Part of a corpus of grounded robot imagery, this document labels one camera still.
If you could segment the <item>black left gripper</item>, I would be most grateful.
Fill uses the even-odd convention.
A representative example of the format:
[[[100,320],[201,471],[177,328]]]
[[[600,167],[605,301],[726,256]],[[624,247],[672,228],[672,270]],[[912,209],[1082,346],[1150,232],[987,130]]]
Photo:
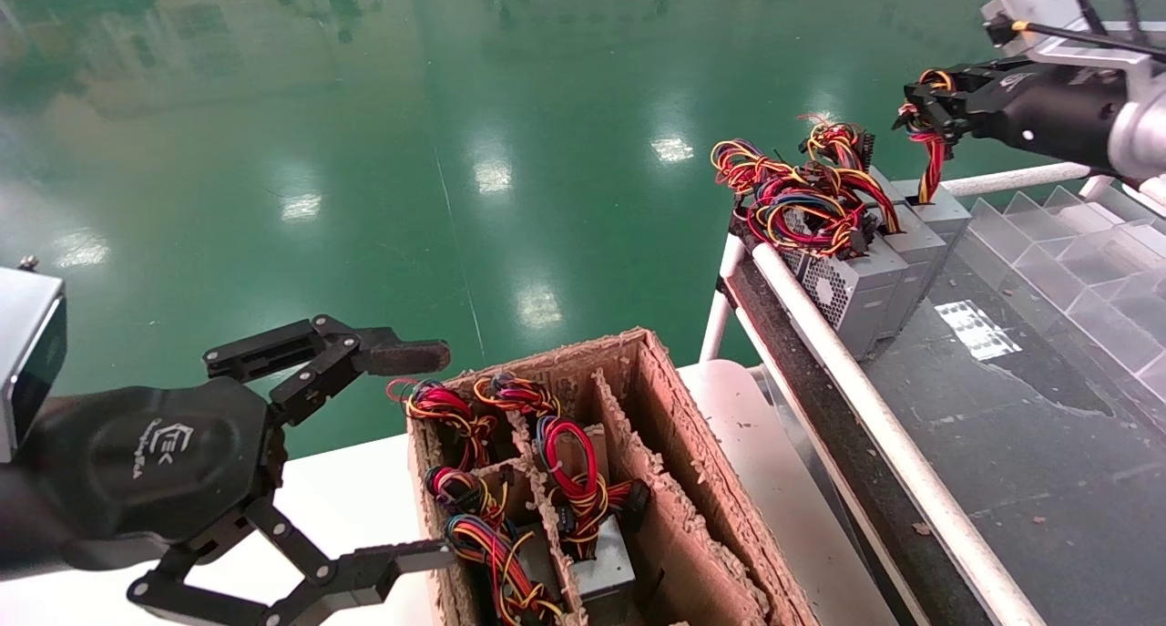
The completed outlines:
[[[445,340],[405,342],[392,328],[318,314],[209,349],[208,384],[47,399],[20,450],[20,567],[121,570],[159,560],[126,598],[183,625],[322,625],[382,604],[403,575],[454,565],[454,548],[412,540],[329,560],[271,501],[286,444],[268,406],[275,424],[298,425],[363,374],[430,374],[450,360]],[[243,385],[283,370],[294,374],[268,405]],[[197,564],[251,533],[301,574],[292,592],[268,605],[188,584]]]

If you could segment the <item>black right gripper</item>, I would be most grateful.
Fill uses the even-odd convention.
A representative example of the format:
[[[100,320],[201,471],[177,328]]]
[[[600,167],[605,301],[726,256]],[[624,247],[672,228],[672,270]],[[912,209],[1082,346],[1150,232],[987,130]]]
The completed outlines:
[[[957,145],[971,129],[1020,152],[1112,168],[1109,140],[1126,82],[1107,69],[1032,63],[929,68],[904,86],[895,128],[916,143]]]

